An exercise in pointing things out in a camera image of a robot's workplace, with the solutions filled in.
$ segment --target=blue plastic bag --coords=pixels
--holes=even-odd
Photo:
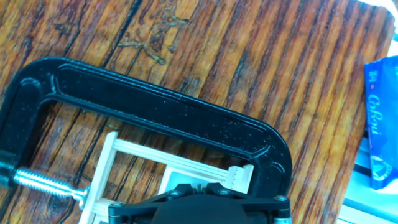
[[[365,65],[373,189],[398,178],[398,56]]]

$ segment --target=silver threaded screw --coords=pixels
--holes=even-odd
[[[14,182],[54,196],[73,197],[79,202],[80,209],[83,209],[90,189],[90,186],[86,189],[76,189],[66,181],[52,178],[25,167],[21,167],[16,171]]]

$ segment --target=wood grain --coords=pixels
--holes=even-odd
[[[392,38],[386,10],[347,1],[0,2],[0,96],[24,65],[59,55],[162,85],[273,125],[294,170],[294,223],[334,223],[364,131],[363,65]],[[106,135],[226,167],[200,146],[57,104],[31,168],[86,187]],[[136,203],[165,167],[117,154],[104,196]],[[70,199],[0,190],[2,223],[76,223]]]

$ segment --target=metal screw head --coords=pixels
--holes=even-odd
[[[87,186],[86,189],[83,190],[82,194],[81,194],[81,200],[79,201],[79,208],[83,209],[85,207],[85,203],[87,200],[87,196],[88,196],[88,192],[90,191],[90,185]]]
[[[218,191],[218,193],[219,193],[220,195],[228,195],[229,193],[231,193],[231,191],[228,190],[228,189],[220,189],[220,190]]]
[[[278,200],[280,202],[284,202],[287,200],[287,197],[283,196],[283,195],[276,195],[275,196],[275,200]]]
[[[177,197],[181,195],[181,192],[179,192],[178,190],[172,190],[170,192],[167,192],[167,195]]]
[[[110,204],[109,206],[110,207],[122,207],[123,205],[124,205],[123,202],[116,202],[116,203]]]

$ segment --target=wooden surface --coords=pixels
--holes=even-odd
[[[50,55],[82,60],[273,125],[294,170],[294,223],[333,223],[364,131],[363,66],[386,55],[393,19],[356,0],[0,1],[0,95]],[[221,154],[55,105],[31,167],[86,187],[107,133],[214,166]],[[162,164],[118,154],[105,197],[156,194]],[[0,190],[2,223],[76,223],[71,199]]]

